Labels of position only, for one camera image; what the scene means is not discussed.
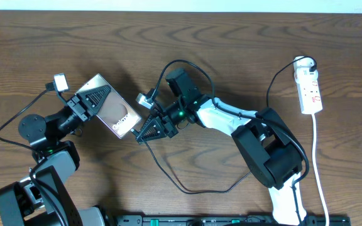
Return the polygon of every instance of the wire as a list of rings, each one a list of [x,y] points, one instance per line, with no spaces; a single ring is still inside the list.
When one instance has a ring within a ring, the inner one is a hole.
[[[316,63],[315,59],[313,59],[311,56],[303,56],[302,58],[299,58],[299,59],[297,59],[297,60],[294,60],[294,61],[292,61],[291,63],[289,63],[288,65],[286,65],[285,67],[283,67],[279,72],[276,73],[276,75],[274,76],[274,78],[273,78],[272,81],[271,81],[271,84],[270,84],[270,86],[269,86],[269,88],[268,88],[268,92],[266,93],[266,103],[267,103],[267,104],[268,104],[268,101],[267,101],[267,100],[268,100],[268,94],[269,94],[269,91],[270,91],[270,87],[272,86],[272,83],[273,83],[273,81],[275,80],[276,76],[277,76],[281,71],[283,71],[284,69],[286,69],[288,66],[290,66],[291,64],[293,64],[294,62],[296,62],[296,61],[298,61],[298,60],[301,60],[301,59],[304,59],[304,58],[311,58],[311,59],[314,61],[314,66],[312,66],[311,68],[316,68],[317,63]],[[251,119],[251,120],[253,120],[253,121],[257,121],[257,122],[260,122],[260,123],[262,123],[262,124],[265,124],[265,125],[273,128],[273,129],[278,129],[278,130],[279,130],[282,134],[284,134],[289,140],[291,140],[291,142],[292,142],[293,145],[297,148],[297,150],[299,151],[301,157],[302,157],[302,158],[304,159],[304,161],[305,161],[305,171],[304,171],[303,175],[301,175],[298,179],[296,179],[296,180],[293,181],[293,187],[294,187],[294,185],[295,185],[296,183],[300,182],[301,180],[303,180],[303,179],[308,175],[308,172],[309,172],[309,161],[308,161],[308,157],[305,155],[305,152],[304,152],[304,150],[302,149],[302,147],[295,142],[295,137],[294,137],[294,135],[291,134],[291,132],[289,132],[287,128],[284,128],[284,126],[281,126],[281,125],[277,124],[276,122],[272,122],[272,121],[268,121],[268,120],[263,120],[263,119],[258,119],[258,118],[256,118],[256,117],[246,116],[246,115],[243,115],[243,114],[240,113],[240,112],[236,113],[236,112],[233,112],[233,111],[230,111],[230,110],[227,110],[227,109],[223,109],[222,107],[220,107],[220,106],[218,105],[218,103],[216,103],[216,101],[215,101],[215,86],[214,86],[214,83],[213,83],[212,79],[210,78],[210,76],[209,76],[205,71],[203,71],[203,69],[201,69],[201,68],[198,67],[197,65],[195,65],[195,64],[193,64],[193,63],[191,63],[191,62],[189,62],[189,61],[187,61],[187,60],[173,60],[172,62],[170,62],[170,63],[168,63],[168,64],[166,65],[166,67],[163,69],[162,74],[160,75],[160,78],[159,78],[159,80],[158,80],[158,82],[157,82],[157,85],[156,85],[156,87],[155,87],[155,89],[154,89],[154,91],[153,91],[153,93],[152,93],[152,97],[153,97],[153,98],[154,98],[155,92],[156,92],[157,89],[158,89],[158,86],[159,86],[159,84],[160,84],[160,80],[162,79],[165,70],[166,70],[171,64],[173,64],[173,63],[175,63],[175,62],[188,63],[189,65],[195,67],[196,69],[198,69],[200,72],[202,72],[202,73],[205,75],[205,77],[209,80],[209,82],[210,82],[210,84],[211,84],[211,87],[212,87],[212,97],[211,97],[211,99],[212,99],[212,103],[214,104],[214,106],[215,106],[216,108],[218,108],[218,109],[220,109],[220,110],[222,110],[222,111],[224,111],[224,112],[226,112],[226,113],[228,113],[228,114],[232,114],[232,115],[234,115],[234,116],[238,116],[238,117],[242,117],[242,118],[246,118],[246,119]]]
[[[321,181],[319,179],[318,166],[317,166],[317,160],[316,160],[317,122],[315,120],[315,114],[311,114],[311,116],[312,116],[312,127],[314,128],[314,141],[312,143],[312,165],[314,166],[314,173],[315,173],[315,179],[317,181],[319,196],[321,198],[322,207],[324,208],[324,212],[325,212],[325,220],[326,220],[325,226],[329,226],[329,213],[327,211],[325,197],[324,197],[324,193],[322,191]]]
[[[45,201],[47,201],[47,203],[49,203],[54,212],[57,214],[57,217],[60,221],[60,224],[63,225],[63,226],[67,226],[67,222],[64,220],[64,217],[61,213],[61,211],[58,209],[57,205],[52,201],[52,199],[50,198],[50,196],[48,196],[48,194],[45,192],[45,190],[41,187],[41,185],[39,184],[39,182],[42,183],[42,181],[39,181],[37,180],[36,178],[34,178],[34,174],[35,174],[35,171],[42,165],[45,163],[47,159],[44,159],[42,160],[41,162],[39,162],[33,169],[31,169],[30,171],[30,180],[31,182],[33,182],[33,184],[35,185],[35,187],[40,191],[40,193],[43,195],[43,198],[45,199]],[[48,185],[44,184],[44,187],[47,188],[48,190],[52,190],[51,187],[49,187]],[[55,195],[55,198],[58,200],[58,202],[60,201],[60,199],[58,198],[58,195],[54,192],[52,192],[53,195]]]
[[[293,64],[293,63],[295,63],[295,62],[297,62],[297,61],[299,61],[299,60],[302,60],[302,59],[304,59],[304,58],[310,58],[311,60],[314,61],[314,66],[312,66],[312,67],[310,68],[310,72],[313,72],[313,71],[316,70],[316,68],[317,68],[317,62],[316,62],[315,59],[312,58],[311,56],[303,56],[302,58],[293,60],[293,61],[290,62],[288,65],[284,66],[280,71],[278,71],[278,72],[275,74],[275,76],[273,76],[273,79],[272,79],[271,82],[270,82],[268,91],[266,91],[266,106],[267,106],[267,107],[269,107],[269,92],[270,92],[270,87],[272,87],[273,82],[274,82],[275,79],[276,79],[276,76],[277,76],[280,72],[284,71],[284,70],[285,70],[288,66],[290,66],[291,64]]]
[[[156,84],[156,87],[153,91],[153,93],[151,94],[151,98],[154,100],[155,99],[155,95],[157,93],[157,90],[158,90],[158,87],[160,85],[160,82],[162,81],[162,78],[163,78],[163,75],[164,75],[164,72],[166,71],[166,69],[173,63],[176,63],[176,62],[183,62],[183,63],[187,63],[191,66],[193,66],[194,68],[198,69],[200,72],[202,72],[205,77],[210,81],[211,83],[211,86],[212,86],[212,96],[214,97],[214,84],[213,84],[213,81],[212,79],[210,78],[210,76],[208,76],[208,74],[206,74],[205,71],[203,71],[203,69],[201,69],[200,67],[198,67],[196,64],[192,63],[192,62],[189,62],[188,60],[173,60],[172,62],[168,63],[162,70],[162,73],[160,74],[160,77],[158,78],[158,81],[157,81],[157,84]]]
[[[185,129],[186,127],[188,127],[189,126],[189,122],[187,123],[187,125],[186,126],[184,126],[183,128],[180,128],[179,127],[179,123],[177,124],[177,129],[180,129],[180,130],[182,130],[182,129]]]
[[[12,118],[10,118],[10,120],[8,120],[7,122],[5,122],[1,127],[0,127],[0,131],[2,129],[4,129],[9,123],[11,123],[13,120],[15,120],[15,118],[17,118],[18,116],[20,116],[24,111],[26,111],[27,109],[29,109],[40,97],[42,97],[44,94],[46,94],[49,90],[44,90],[42,91],[33,101],[31,101],[26,107],[24,107],[24,109],[22,109],[21,111],[19,111],[16,115],[14,115]],[[33,149],[32,147],[30,146],[27,146],[27,145],[24,145],[24,144],[21,144],[21,143],[17,143],[17,142],[14,142],[14,141],[10,141],[8,139],[4,139],[2,137],[0,137],[0,141],[3,141],[3,142],[6,142],[8,144],[14,144],[14,145],[17,145],[17,146],[20,146],[22,148],[27,148],[31,151],[34,151],[36,152],[37,154],[39,154],[40,156],[44,156],[44,154],[41,152],[41,151],[38,151],[38,150],[35,150]]]
[[[178,106],[180,106],[180,110],[181,110],[182,112],[185,112],[185,107],[184,107],[184,105],[181,103],[182,98],[183,98],[183,95],[179,95],[179,97],[178,97]]]
[[[187,195],[198,195],[198,194],[205,194],[205,193],[228,193],[229,191],[231,191],[233,188],[235,188],[241,181],[243,181],[247,176],[249,176],[251,174],[251,172],[248,172],[247,174],[245,174],[241,179],[239,179],[237,182],[235,182],[235,184],[233,184],[229,189],[224,190],[224,191],[216,191],[216,190],[206,190],[206,191],[193,191],[193,192],[189,192],[189,191],[184,191],[181,187],[178,186],[178,184],[176,184],[176,182],[173,180],[173,178],[171,178],[171,176],[163,169],[162,166],[160,166],[160,163],[157,161],[155,154],[153,153],[153,151],[151,150],[149,144],[142,140],[142,142],[144,142],[144,144],[146,145],[146,147],[148,147],[150,154],[153,156],[153,159],[155,160],[157,166],[162,170],[162,172],[168,177],[168,179],[170,179],[170,181],[184,194]]]

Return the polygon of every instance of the smartphone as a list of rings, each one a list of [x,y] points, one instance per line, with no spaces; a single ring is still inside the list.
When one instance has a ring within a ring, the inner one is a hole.
[[[118,138],[122,139],[127,132],[140,122],[141,117],[100,74],[90,79],[76,91],[76,94],[104,85],[109,85],[111,91],[97,113],[97,117],[110,128]]]

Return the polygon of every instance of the wood grain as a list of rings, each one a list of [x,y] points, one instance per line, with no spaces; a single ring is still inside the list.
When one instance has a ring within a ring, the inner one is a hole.
[[[303,54],[319,64],[324,110],[317,114],[318,163],[329,211],[362,225],[360,14],[0,11],[0,125],[61,72],[72,91],[101,73],[146,117],[135,97],[152,88],[165,64],[176,58],[206,70],[216,95],[227,103],[260,110],[274,73]],[[187,69],[209,92],[204,77]],[[292,70],[277,78],[270,104],[310,158],[311,119],[300,113]],[[162,101],[173,100],[168,87],[160,91]],[[61,108],[48,94],[27,114],[47,116]],[[24,142],[18,120],[1,135]],[[253,176],[226,195],[182,194],[145,146],[132,136],[118,140],[97,119],[87,123],[81,139],[67,139],[75,142],[81,158],[79,170],[65,184],[79,208],[101,203],[115,214],[155,215],[272,211],[267,189]],[[226,189],[248,171],[230,137],[196,125],[172,139],[153,141],[151,147],[191,190]],[[34,164],[28,150],[0,142],[0,188],[20,180]],[[307,211],[323,214],[313,171],[300,187]]]

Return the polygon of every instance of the black connector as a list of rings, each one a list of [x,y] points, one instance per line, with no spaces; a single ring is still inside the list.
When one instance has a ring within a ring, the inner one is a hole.
[[[55,90],[54,83],[53,83],[53,82],[46,83],[46,84],[45,84],[45,89],[46,89],[47,91],[54,91],[54,90]]]
[[[315,70],[317,70],[317,63],[314,59],[313,61],[315,62],[315,65],[309,68],[309,72],[314,72]]]

